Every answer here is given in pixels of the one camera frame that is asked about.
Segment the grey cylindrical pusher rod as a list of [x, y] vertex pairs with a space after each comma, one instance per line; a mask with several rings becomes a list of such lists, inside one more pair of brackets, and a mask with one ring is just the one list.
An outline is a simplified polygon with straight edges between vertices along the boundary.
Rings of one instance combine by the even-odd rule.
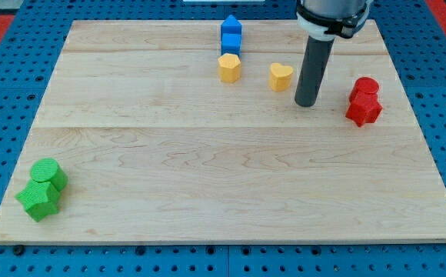
[[298, 105], [312, 107], [316, 103], [333, 44], [333, 40], [308, 38], [295, 92]]

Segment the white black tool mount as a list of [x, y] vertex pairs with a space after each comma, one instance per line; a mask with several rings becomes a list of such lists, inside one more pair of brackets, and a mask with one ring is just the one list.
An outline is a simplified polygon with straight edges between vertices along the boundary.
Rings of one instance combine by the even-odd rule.
[[298, 25], [309, 36], [330, 41], [352, 38], [370, 12], [371, 2], [296, 2]]

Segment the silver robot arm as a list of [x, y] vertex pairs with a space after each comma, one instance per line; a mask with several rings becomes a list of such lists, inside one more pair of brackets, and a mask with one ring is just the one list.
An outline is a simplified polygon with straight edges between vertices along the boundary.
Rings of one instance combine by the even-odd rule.
[[350, 39], [368, 18], [372, 0], [297, 0], [299, 27], [308, 33], [295, 92], [295, 102], [311, 107], [318, 97], [325, 69], [337, 37]]

